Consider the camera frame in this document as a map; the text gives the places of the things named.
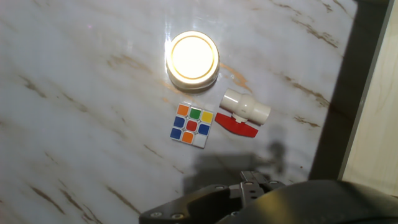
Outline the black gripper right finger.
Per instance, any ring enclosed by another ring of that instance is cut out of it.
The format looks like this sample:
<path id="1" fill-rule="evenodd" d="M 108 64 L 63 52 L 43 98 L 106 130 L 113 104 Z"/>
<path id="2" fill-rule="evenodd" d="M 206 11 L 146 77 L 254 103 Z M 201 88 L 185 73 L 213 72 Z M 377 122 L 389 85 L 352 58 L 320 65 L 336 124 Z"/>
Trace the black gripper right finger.
<path id="1" fill-rule="evenodd" d="M 280 181 L 270 180 L 266 175 L 257 171 L 242 171 L 242 182 L 240 183 L 240 194 L 242 206 L 247 206 L 264 194 L 275 189 L 284 187 Z"/>

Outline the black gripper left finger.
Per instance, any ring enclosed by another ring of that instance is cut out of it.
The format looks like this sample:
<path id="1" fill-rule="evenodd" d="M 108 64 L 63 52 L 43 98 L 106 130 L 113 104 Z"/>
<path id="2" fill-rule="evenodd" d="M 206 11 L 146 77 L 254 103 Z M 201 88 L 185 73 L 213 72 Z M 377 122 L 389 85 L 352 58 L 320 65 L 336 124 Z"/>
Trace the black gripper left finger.
<path id="1" fill-rule="evenodd" d="M 241 208 L 237 185 L 213 184 L 142 213 L 139 224 L 217 223 Z"/>

